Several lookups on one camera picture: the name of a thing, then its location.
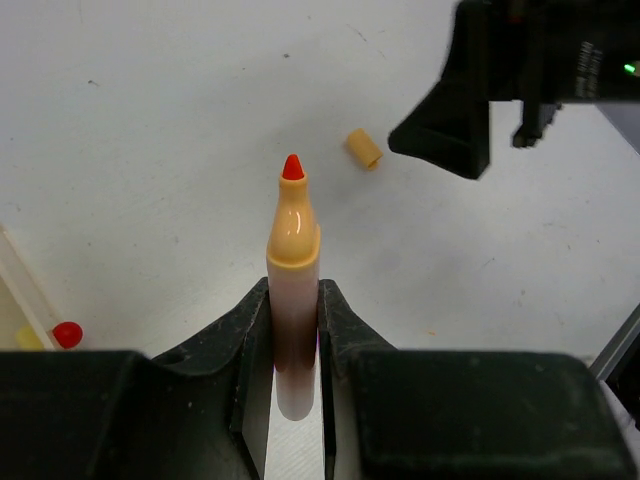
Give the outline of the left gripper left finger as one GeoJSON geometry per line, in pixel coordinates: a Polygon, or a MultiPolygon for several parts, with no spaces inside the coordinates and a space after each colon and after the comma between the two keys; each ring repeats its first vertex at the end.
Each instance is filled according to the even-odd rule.
{"type": "Polygon", "coordinates": [[[169,351],[1,356],[5,479],[260,479],[272,386],[267,283],[169,351]]]}

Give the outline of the orange highlighter pen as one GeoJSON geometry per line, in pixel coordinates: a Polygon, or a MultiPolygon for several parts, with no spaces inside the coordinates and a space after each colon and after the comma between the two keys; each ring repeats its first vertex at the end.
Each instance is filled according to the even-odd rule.
{"type": "Polygon", "coordinates": [[[266,249],[277,404],[300,421],[314,402],[321,227],[299,157],[289,155],[266,249]]]}

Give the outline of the orange highlighter cap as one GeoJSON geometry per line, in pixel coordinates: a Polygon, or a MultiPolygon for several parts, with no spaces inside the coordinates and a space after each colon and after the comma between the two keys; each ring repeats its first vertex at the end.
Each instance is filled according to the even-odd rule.
{"type": "Polygon", "coordinates": [[[346,138],[346,147],[365,170],[375,170],[383,157],[382,150],[362,128],[352,131],[346,138]]]}

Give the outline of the yellow highlighter pen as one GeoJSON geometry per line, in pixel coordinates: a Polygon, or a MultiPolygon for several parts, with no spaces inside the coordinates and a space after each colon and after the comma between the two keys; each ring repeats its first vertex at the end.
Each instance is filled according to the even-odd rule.
{"type": "Polygon", "coordinates": [[[24,325],[15,334],[15,340],[21,350],[43,351],[45,346],[30,325],[24,325]]]}

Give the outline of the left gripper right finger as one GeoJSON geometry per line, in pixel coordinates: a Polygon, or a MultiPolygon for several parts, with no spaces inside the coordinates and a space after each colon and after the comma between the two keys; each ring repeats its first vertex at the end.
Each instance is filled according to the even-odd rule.
{"type": "Polygon", "coordinates": [[[328,479],[634,479],[587,366],[557,353],[401,350],[324,280],[319,360],[328,479]]]}

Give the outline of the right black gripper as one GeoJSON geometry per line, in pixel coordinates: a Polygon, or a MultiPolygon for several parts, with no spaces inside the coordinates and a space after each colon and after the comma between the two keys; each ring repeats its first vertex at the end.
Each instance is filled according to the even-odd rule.
{"type": "Polygon", "coordinates": [[[514,148],[535,147],[562,103],[637,103],[639,3],[458,2],[441,77],[391,131],[390,150],[479,179],[490,163],[488,98],[521,100],[514,148]]]}

